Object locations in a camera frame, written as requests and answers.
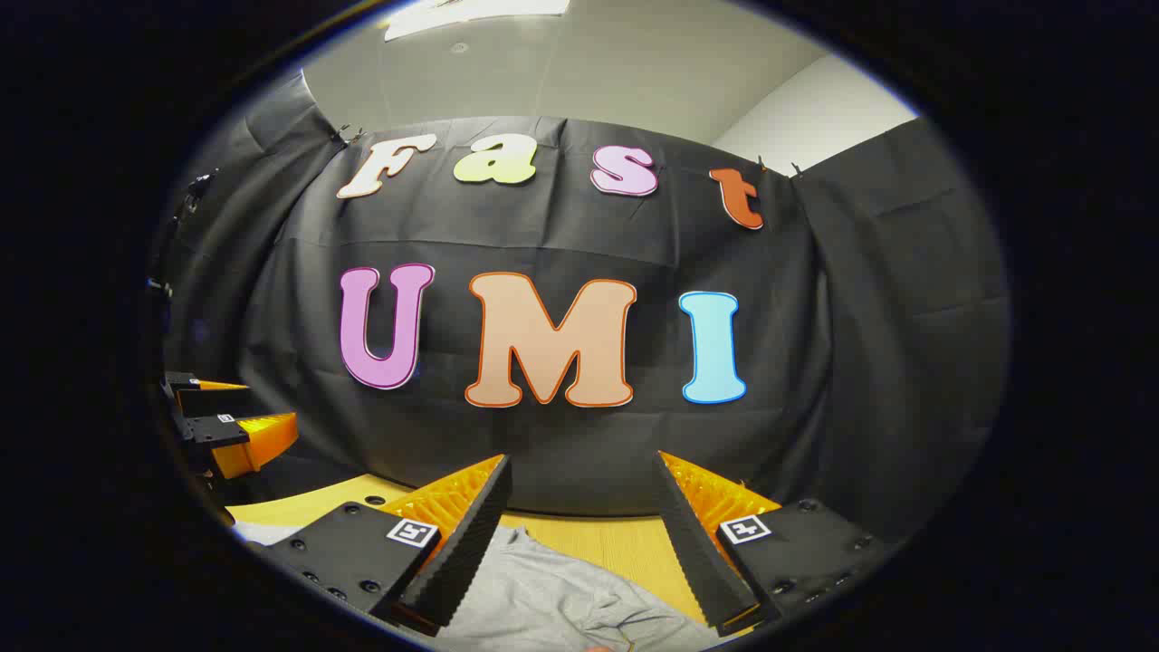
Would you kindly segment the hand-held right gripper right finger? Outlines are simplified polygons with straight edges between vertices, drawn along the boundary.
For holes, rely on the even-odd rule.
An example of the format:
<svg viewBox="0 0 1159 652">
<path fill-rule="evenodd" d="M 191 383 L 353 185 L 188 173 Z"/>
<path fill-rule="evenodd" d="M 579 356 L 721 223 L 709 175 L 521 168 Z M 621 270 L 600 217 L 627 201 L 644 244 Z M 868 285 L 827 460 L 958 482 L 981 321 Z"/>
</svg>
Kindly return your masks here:
<svg viewBox="0 0 1159 652">
<path fill-rule="evenodd" d="M 775 503 L 657 450 L 654 488 L 666 536 L 721 636 L 790 627 L 885 565 L 885 539 L 814 498 Z"/>
</svg>

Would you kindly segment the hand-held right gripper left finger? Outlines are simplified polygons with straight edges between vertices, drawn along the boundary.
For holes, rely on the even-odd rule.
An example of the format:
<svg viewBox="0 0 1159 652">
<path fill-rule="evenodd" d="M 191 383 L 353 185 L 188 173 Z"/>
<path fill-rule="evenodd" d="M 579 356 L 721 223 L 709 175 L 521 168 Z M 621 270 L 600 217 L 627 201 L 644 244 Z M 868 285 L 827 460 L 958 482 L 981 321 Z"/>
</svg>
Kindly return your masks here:
<svg viewBox="0 0 1159 652">
<path fill-rule="evenodd" d="M 493 455 L 381 506 L 341 503 L 263 557 L 372 618 L 435 635 L 484 561 L 511 477 L 509 457 Z"/>
</svg>

